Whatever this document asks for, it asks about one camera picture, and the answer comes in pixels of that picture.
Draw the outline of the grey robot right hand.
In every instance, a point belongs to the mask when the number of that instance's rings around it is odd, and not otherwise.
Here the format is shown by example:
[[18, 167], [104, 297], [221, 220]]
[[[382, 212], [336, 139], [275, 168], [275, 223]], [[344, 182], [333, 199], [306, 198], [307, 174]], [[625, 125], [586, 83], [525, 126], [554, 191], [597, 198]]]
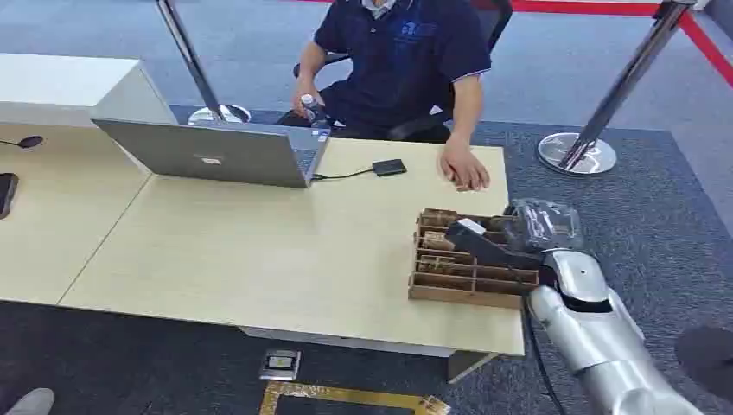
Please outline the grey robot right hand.
[[537, 198], [511, 200], [503, 214], [509, 217], [503, 227], [508, 245], [525, 253], [551, 249], [584, 248], [578, 211], [572, 206]]

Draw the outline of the person's left hand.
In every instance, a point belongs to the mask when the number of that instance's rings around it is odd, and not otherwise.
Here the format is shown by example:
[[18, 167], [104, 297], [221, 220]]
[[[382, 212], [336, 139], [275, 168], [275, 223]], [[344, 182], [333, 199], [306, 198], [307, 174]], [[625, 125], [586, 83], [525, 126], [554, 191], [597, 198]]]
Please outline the person's left hand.
[[489, 186], [489, 173], [472, 153], [468, 136], [451, 134], [443, 145], [438, 163], [443, 175], [459, 192], [478, 191]]

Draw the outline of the person's right hand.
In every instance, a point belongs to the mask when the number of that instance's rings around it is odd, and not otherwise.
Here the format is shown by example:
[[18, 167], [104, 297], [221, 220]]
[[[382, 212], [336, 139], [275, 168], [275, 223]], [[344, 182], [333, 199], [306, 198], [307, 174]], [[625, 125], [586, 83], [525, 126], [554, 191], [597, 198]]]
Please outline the person's right hand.
[[316, 88], [315, 78], [312, 74], [302, 73], [297, 77], [292, 97], [292, 110], [299, 116], [306, 118], [307, 111], [303, 106], [303, 95], [310, 95], [320, 106], [325, 106], [324, 101]]

